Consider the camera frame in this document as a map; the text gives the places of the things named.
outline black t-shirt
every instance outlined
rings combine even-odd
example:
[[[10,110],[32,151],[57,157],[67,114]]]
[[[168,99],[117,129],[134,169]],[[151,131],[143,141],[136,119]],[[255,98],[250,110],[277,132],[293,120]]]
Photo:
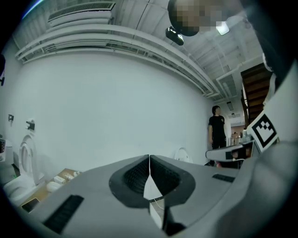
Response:
[[[209,125],[212,126],[213,138],[225,138],[224,134],[224,117],[213,116],[209,118]]]

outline standing person in black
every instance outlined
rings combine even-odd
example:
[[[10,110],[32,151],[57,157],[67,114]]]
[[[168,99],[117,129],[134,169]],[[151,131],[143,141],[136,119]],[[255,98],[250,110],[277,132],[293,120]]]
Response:
[[[224,117],[220,115],[220,107],[214,106],[212,113],[213,117],[209,119],[209,143],[212,145],[212,149],[226,147]]]

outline black phone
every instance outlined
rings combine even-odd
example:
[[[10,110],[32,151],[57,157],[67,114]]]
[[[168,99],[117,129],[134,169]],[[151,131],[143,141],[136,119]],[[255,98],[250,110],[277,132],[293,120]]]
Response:
[[[37,198],[34,198],[34,199],[30,200],[29,202],[23,204],[21,207],[25,211],[31,212],[37,204],[39,204],[39,200]]]

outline wooden staircase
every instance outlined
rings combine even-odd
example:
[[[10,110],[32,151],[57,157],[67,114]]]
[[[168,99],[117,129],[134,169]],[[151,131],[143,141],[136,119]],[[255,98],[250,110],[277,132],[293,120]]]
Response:
[[[263,102],[269,91],[271,75],[272,73],[265,68],[264,64],[254,66],[253,68],[241,72],[248,104],[248,125],[252,123],[263,110]]]

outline black pants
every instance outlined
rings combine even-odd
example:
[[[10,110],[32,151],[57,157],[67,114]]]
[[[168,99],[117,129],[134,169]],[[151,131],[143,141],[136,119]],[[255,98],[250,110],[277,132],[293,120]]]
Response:
[[[226,138],[213,138],[212,149],[223,148],[227,146]],[[210,160],[209,164],[214,165],[214,161]]]

